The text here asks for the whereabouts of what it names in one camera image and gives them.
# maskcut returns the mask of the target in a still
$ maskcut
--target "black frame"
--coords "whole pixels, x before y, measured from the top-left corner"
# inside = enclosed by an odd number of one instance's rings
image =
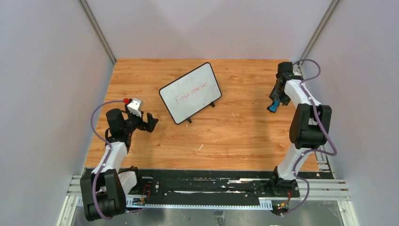
[[[193,70],[189,71],[188,73],[186,73],[186,74],[180,76],[179,78],[173,80],[172,82],[170,82],[170,83],[169,83],[168,85],[166,85],[166,86],[169,86],[169,85],[172,84],[173,82],[175,82],[175,81],[181,79],[182,77],[184,77],[184,76],[190,74],[191,72],[197,70],[198,68],[200,68],[200,67],[202,67],[202,66],[204,66],[204,65],[206,65],[206,64],[209,64],[209,66],[211,67],[211,70],[212,70],[213,76],[214,76],[214,78],[215,78],[217,87],[219,88],[219,91],[220,91],[220,97],[218,97],[218,98],[215,99],[214,101],[211,101],[211,103],[215,102],[216,100],[218,100],[218,99],[220,99],[220,98],[222,97],[222,90],[220,89],[219,83],[217,82],[217,79],[216,79],[215,72],[213,71],[213,68],[212,68],[212,65],[211,65],[210,62],[205,62],[205,63],[201,64],[200,66],[196,67],[195,69],[193,69]],[[170,110],[169,110],[168,106],[166,105],[166,103],[165,103],[165,101],[164,101],[164,99],[162,98],[162,95],[161,95],[161,93],[160,93],[161,90],[162,90],[163,88],[165,88],[166,86],[160,88],[160,90],[158,91],[158,93],[159,93],[159,95],[160,95],[160,97],[161,97],[161,99],[162,99],[163,104],[165,105],[166,109],[168,110],[168,112],[169,112],[169,114],[170,114],[170,117],[172,117],[173,122],[174,122],[176,125],[179,125],[179,124],[183,123],[185,120],[183,120],[183,121],[180,122],[180,123],[177,123],[177,122],[175,121],[175,119],[173,118],[172,114],[170,113]],[[201,111],[202,109],[206,108],[208,105],[205,105],[205,107],[199,109],[196,113],[198,113],[198,112]]]

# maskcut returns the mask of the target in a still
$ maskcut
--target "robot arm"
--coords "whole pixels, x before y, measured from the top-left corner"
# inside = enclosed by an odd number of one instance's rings
[[[291,62],[280,63],[276,77],[276,85],[269,96],[273,104],[268,107],[268,110],[276,112],[280,103],[288,105],[291,100],[296,108],[289,130],[291,146],[284,160],[278,165],[277,174],[278,178],[283,180],[295,180],[296,177],[294,176],[293,168],[299,157],[303,155],[305,151],[317,149],[327,141],[316,123],[310,98],[317,108],[319,118],[327,133],[331,120],[331,107],[322,105],[311,95],[305,84],[301,84],[303,77],[293,73]],[[297,163],[295,168],[296,174],[310,154],[311,153],[304,155]]]
[[[83,207],[88,221],[101,218],[98,213],[94,197],[93,182],[97,176],[95,197],[98,207],[106,217],[126,212],[126,195],[136,186],[140,186],[140,176],[137,167],[120,170],[123,159],[129,152],[131,137],[136,129],[153,132],[158,119],[147,113],[147,122],[143,121],[141,106],[143,102],[139,99],[124,99],[125,110],[112,109],[106,113],[109,128],[105,132],[107,141],[105,153],[92,171],[86,171],[80,179]]]

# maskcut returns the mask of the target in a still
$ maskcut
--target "red handwritten text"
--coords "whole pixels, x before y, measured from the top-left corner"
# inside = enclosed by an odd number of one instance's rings
[[[204,83],[202,83],[201,85],[199,85],[199,86],[193,88],[193,89],[191,90],[191,92],[187,91],[187,92],[185,92],[185,93],[182,93],[181,95],[176,96],[176,97],[175,97],[175,100],[176,100],[177,104],[179,104],[179,101],[183,101],[183,102],[184,102],[184,101],[187,100],[192,94],[198,93],[199,91],[203,90],[203,89],[206,88],[206,87],[208,87],[208,83],[207,83],[207,82],[204,82]]]

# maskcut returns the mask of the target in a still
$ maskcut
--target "whiteboard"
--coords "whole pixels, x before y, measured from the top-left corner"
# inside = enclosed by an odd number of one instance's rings
[[[160,96],[173,121],[182,123],[222,96],[210,63],[160,89]]]

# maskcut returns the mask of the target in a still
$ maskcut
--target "wooden table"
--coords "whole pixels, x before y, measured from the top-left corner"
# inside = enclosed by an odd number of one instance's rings
[[[104,101],[139,98],[142,111],[159,122],[154,132],[136,130],[122,167],[207,170],[273,170],[286,155],[289,127],[295,112],[290,104],[277,113],[266,108],[276,82],[277,64],[283,60],[226,59],[118,59]],[[160,96],[159,89],[197,66],[210,62],[222,97],[187,121],[176,125]],[[102,108],[97,131],[108,128],[105,113],[124,109],[122,103]],[[96,166],[104,154],[97,137],[86,160]],[[303,171],[318,171],[309,157]]]

